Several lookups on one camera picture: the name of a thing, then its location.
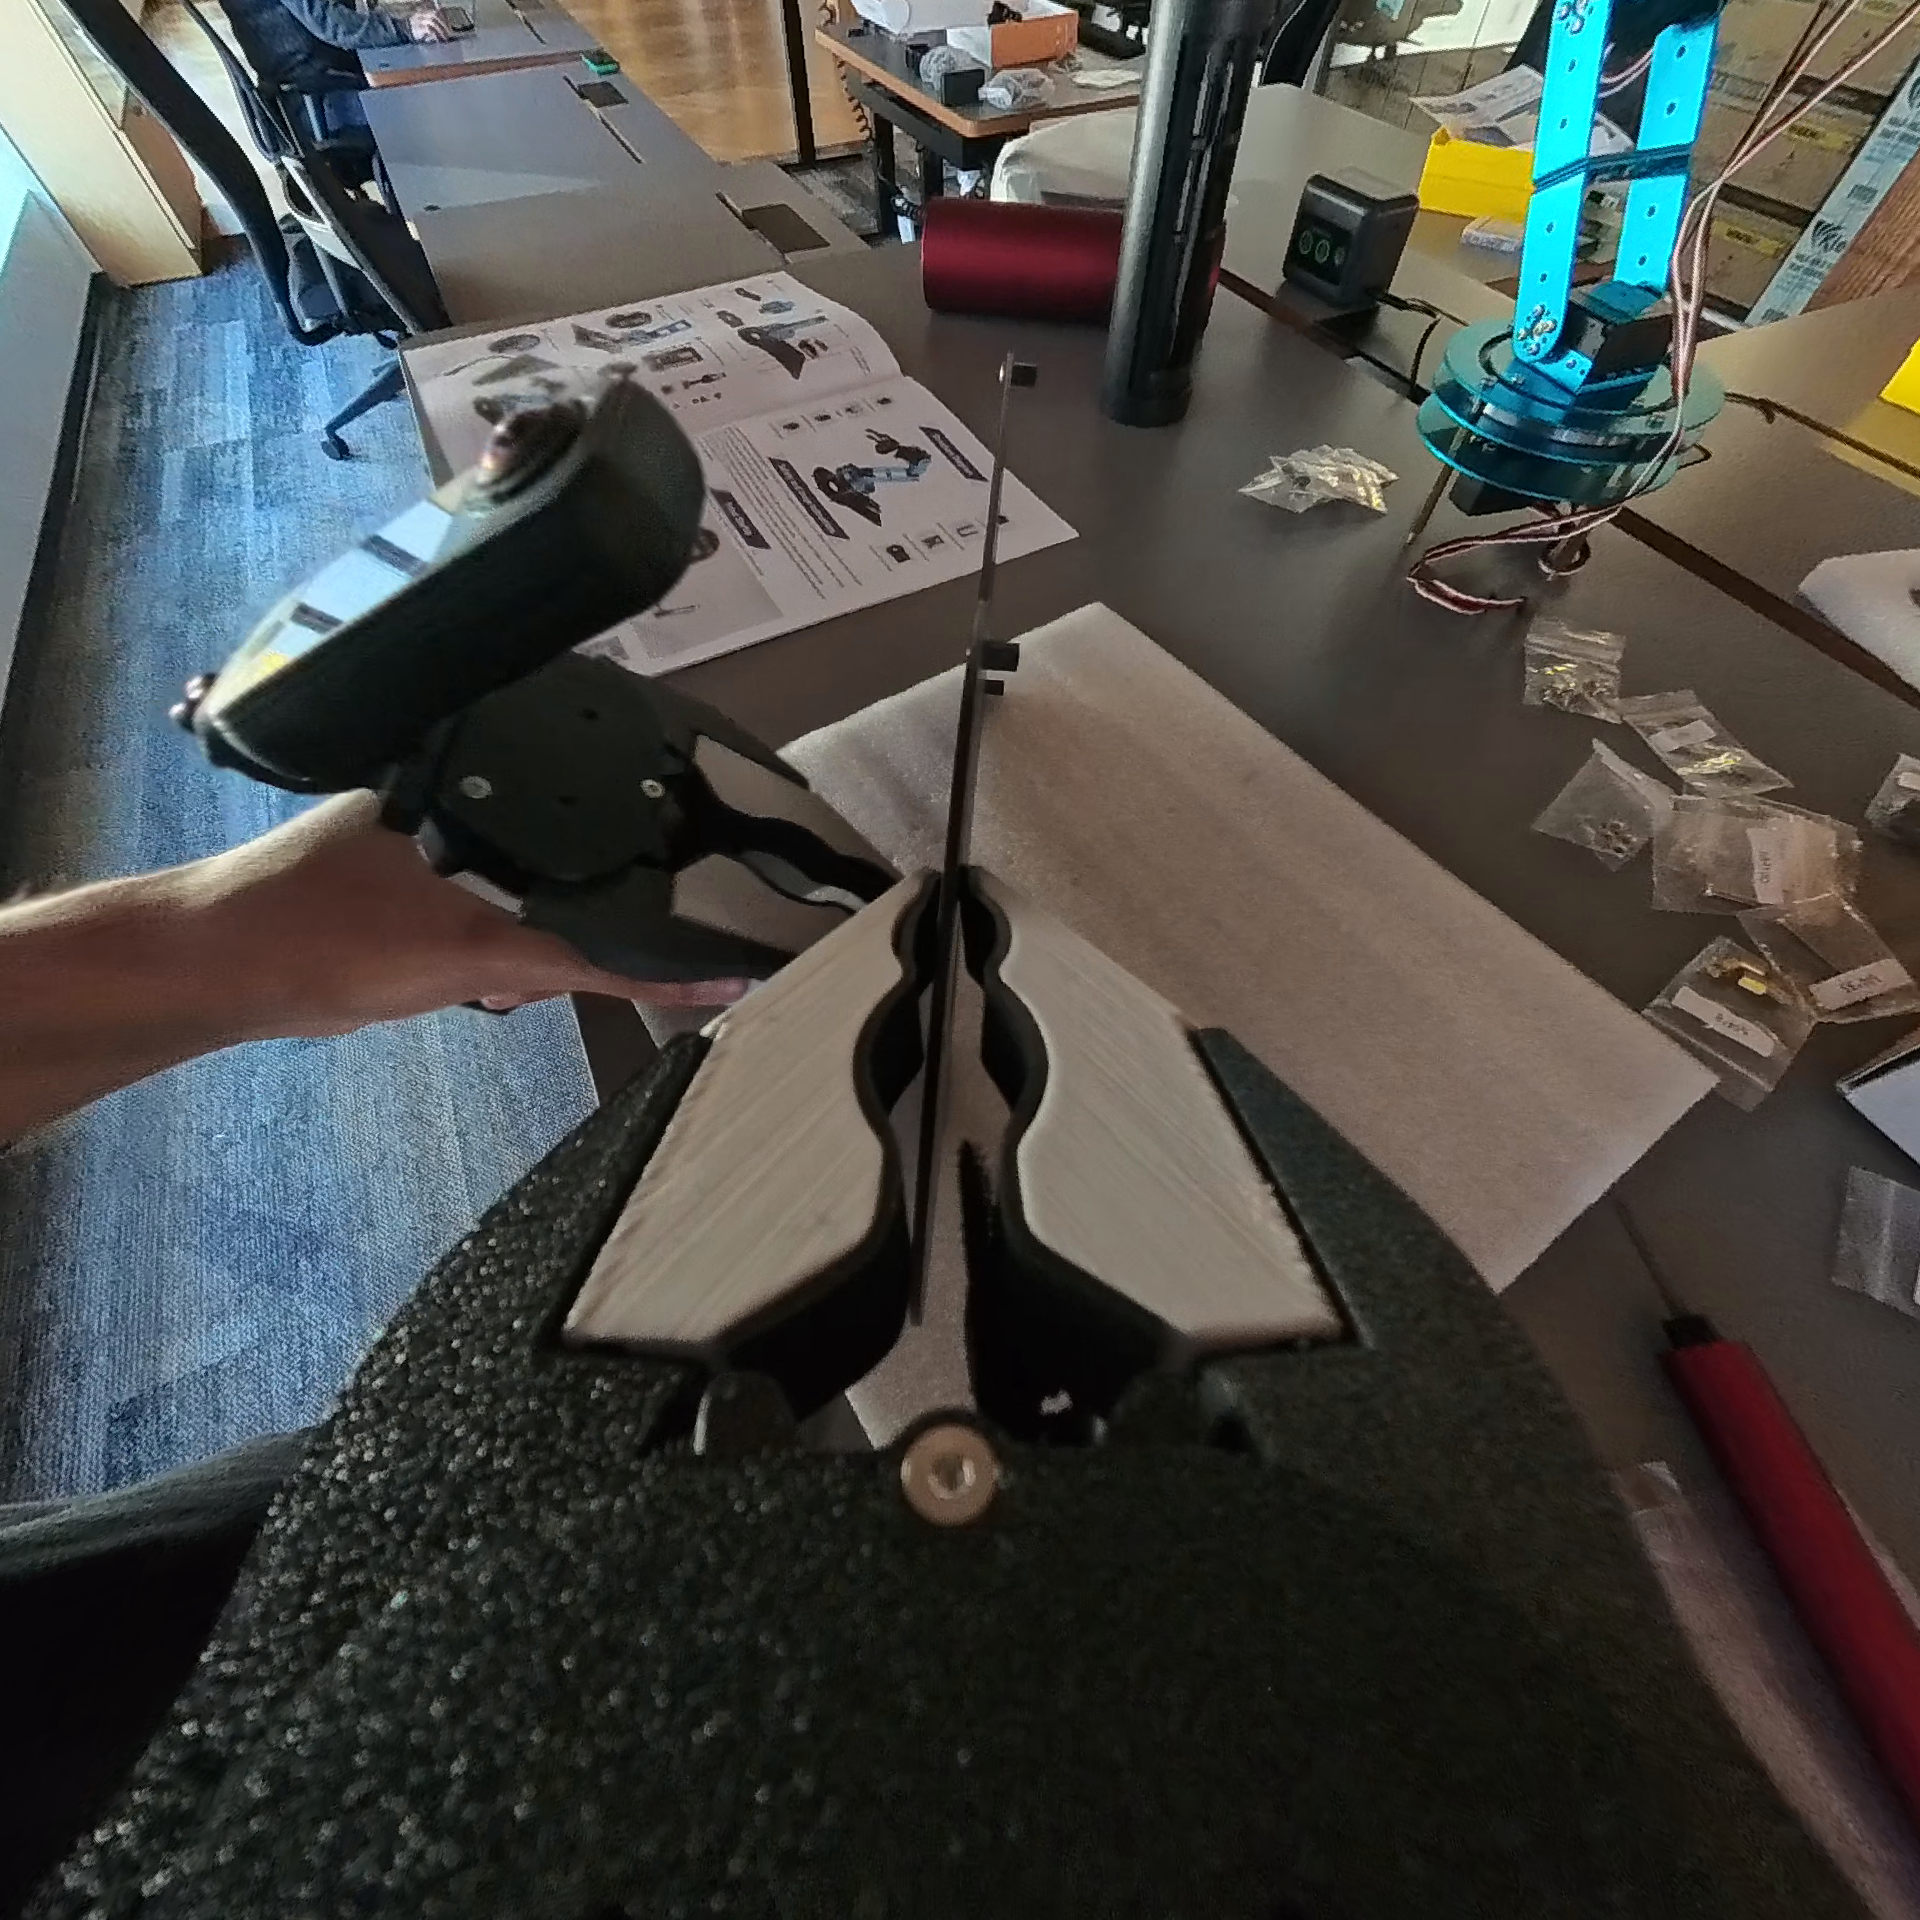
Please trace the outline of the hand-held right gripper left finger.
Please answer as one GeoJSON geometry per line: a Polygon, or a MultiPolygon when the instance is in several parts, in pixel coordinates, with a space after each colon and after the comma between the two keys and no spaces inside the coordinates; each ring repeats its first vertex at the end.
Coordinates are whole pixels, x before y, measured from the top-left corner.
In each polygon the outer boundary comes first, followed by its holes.
{"type": "Polygon", "coordinates": [[[579,1350],[772,1378],[819,1412],[912,1290],[897,1107],[922,1079],[940,882],[900,881],[728,1011],[560,1323],[579,1350]]]}

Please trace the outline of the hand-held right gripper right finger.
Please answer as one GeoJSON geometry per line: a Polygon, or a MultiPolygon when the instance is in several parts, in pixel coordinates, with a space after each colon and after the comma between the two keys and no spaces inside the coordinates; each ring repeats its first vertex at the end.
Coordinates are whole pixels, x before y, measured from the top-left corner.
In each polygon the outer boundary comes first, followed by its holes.
{"type": "Polygon", "coordinates": [[[1004,1108],[968,1343],[996,1425],[1105,1425],[1139,1381],[1348,1333],[1185,1013],[998,878],[968,878],[1004,1108]]]}

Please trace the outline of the person's left forearm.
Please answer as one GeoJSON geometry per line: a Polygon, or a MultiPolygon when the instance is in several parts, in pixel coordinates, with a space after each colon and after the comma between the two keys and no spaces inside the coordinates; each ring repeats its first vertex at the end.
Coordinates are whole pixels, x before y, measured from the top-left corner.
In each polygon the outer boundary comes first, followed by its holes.
{"type": "Polygon", "coordinates": [[[213,1052],[368,1023],[338,881],[371,825],[332,801],[224,854],[4,905],[4,1145],[213,1052]]]}

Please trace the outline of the light grey neighbouring desk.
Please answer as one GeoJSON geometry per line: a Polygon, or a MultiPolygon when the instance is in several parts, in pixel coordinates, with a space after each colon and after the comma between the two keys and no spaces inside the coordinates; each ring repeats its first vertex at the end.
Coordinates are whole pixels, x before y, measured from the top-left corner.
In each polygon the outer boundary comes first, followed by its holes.
{"type": "Polygon", "coordinates": [[[628,205],[544,194],[425,210],[417,237],[453,326],[564,317],[869,251],[826,210],[776,202],[752,213],[770,213],[776,231],[718,197],[628,205]]]}
{"type": "Polygon", "coordinates": [[[721,165],[640,91],[552,63],[373,86],[368,124],[409,217],[566,194],[718,186],[721,165]]]}

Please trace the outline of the dark grey desk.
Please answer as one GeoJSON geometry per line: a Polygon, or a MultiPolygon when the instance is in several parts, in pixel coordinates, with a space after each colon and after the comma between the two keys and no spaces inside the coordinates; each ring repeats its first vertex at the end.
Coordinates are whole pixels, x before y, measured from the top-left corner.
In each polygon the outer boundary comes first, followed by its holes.
{"type": "MultiPolygon", "coordinates": [[[[1384,588],[1332,586],[1348,558],[1180,508],[1165,481],[1216,477],[1224,425],[1180,450],[1074,476],[1078,508],[1116,509],[1089,590],[1256,717],[1379,717],[1437,781],[1437,731],[1385,719],[1408,647],[1361,615],[1384,588]]],[[[435,1311],[409,1359],[443,1359],[446,1470],[409,1535],[433,1573],[381,1620],[433,1630],[436,1697],[552,1678],[613,1715],[718,1669],[750,1697],[787,1676],[841,1686],[912,1658],[938,1678],[1124,1697],[1195,1671],[1192,1689],[1274,1697],[1268,1671],[1361,1683],[1459,1681],[1481,1667],[1525,1699],[1627,1671],[1692,1678],[1672,1610],[1576,1414],[1476,1267],[1233,1034],[1202,1052],[1274,1173],[1348,1333],[1139,1381],[1105,1425],[996,1425],[976,1402],[969,1284],[992,1236],[1005,1108],[979,1058],[964,958],[964,865],[929,1309],[819,1412],[756,1373],[579,1350],[560,1323],[699,1061],[675,1043],[618,1110],[564,1140],[417,1295],[435,1311]]]]}

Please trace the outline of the white foam sheet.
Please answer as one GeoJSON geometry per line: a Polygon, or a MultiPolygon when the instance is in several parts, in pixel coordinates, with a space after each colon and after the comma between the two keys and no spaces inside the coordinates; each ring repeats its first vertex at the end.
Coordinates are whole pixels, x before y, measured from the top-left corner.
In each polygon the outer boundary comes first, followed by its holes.
{"type": "Polygon", "coordinates": [[[974,865],[1225,1029],[1510,1284],[1707,1069],[1099,604],[1019,635],[974,865]]]}

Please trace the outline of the small bag with silver nuts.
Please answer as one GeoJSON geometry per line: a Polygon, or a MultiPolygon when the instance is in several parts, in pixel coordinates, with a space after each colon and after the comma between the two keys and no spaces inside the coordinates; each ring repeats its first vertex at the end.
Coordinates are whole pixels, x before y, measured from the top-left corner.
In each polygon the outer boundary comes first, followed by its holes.
{"type": "Polygon", "coordinates": [[[1588,757],[1530,829],[1578,849],[1605,870],[1618,874],[1672,820],[1675,803],[1677,796],[1666,781],[1596,738],[1588,757]]]}

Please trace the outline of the dark red metal cylinder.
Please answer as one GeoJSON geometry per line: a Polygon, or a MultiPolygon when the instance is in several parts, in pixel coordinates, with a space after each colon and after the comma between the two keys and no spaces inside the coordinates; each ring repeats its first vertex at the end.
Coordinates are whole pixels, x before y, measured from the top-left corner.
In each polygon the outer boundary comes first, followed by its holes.
{"type": "Polygon", "coordinates": [[[922,292],[931,311],[1109,326],[1123,210],[995,199],[923,207],[922,292]]]}

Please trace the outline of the small bag with black parts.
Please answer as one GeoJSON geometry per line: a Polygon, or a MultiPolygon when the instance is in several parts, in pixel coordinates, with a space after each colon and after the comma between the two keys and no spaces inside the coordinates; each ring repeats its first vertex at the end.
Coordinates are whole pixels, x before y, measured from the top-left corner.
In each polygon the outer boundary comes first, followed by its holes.
{"type": "Polygon", "coordinates": [[[1259,476],[1240,487],[1240,497],[1286,515],[1326,506],[1354,506],[1381,515],[1385,494],[1396,481],[1389,466],[1355,449],[1322,444],[1270,455],[1259,476]]]}

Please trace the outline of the wooden table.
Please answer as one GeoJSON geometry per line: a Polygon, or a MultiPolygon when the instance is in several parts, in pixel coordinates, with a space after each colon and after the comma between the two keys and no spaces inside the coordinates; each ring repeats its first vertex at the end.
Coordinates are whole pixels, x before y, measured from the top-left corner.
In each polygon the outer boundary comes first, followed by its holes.
{"type": "Polygon", "coordinates": [[[1144,54],[1093,47],[1069,63],[1043,63],[1046,91],[1036,103],[945,103],[912,68],[905,43],[873,22],[833,22],[811,37],[869,116],[873,215],[885,243],[922,236],[923,205],[948,194],[948,175],[988,179],[996,155],[1033,129],[1136,108],[1146,79],[1144,54]]]}

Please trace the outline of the tall black cylinder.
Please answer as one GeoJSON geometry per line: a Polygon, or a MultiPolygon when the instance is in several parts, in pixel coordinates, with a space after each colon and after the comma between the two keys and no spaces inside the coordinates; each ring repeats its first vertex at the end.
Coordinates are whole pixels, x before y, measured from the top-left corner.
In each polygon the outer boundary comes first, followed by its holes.
{"type": "Polygon", "coordinates": [[[1189,407],[1240,54],[1240,4],[1155,6],[1099,389],[1102,413],[1121,425],[1173,425],[1189,407]]]}

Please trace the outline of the small grey labelled bag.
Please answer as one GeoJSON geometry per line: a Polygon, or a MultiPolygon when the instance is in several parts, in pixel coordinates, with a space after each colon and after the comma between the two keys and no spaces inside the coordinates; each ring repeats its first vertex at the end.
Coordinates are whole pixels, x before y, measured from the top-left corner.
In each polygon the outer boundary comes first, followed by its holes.
{"type": "Polygon", "coordinates": [[[1917,1189],[1846,1171],[1830,1282],[1917,1318],[1917,1189]]]}

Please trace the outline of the small black box device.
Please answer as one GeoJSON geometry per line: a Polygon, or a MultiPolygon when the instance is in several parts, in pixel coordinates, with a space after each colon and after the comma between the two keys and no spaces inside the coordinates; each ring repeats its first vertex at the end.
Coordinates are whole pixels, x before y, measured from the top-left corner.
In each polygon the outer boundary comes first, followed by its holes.
{"type": "Polygon", "coordinates": [[[1422,204],[1414,189],[1361,170],[1302,182],[1283,260],[1283,286],[1340,313],[1385,302],[1422,204]]]}

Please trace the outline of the small white foam piece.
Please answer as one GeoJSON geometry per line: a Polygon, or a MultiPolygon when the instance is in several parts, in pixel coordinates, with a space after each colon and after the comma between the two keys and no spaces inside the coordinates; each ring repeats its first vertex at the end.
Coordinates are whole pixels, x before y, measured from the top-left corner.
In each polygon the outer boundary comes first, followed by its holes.
{"type": "Polygon", "coordinates": [[[1817,563],[1798,596],[1843,638],[1917,687],[1917,548],[1817,563]]]}

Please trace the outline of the yellow box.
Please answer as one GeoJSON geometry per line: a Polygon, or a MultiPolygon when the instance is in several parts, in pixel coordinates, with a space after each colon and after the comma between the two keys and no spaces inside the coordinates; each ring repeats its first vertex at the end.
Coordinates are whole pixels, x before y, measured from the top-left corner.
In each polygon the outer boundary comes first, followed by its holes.
{"type": "Polygon", "coordinates": [[[1417,197],[1459,219],[1520,225],[1532,199],[1532,148],[1492,146],[1444,129],[1432,133],[1417,197]]]}

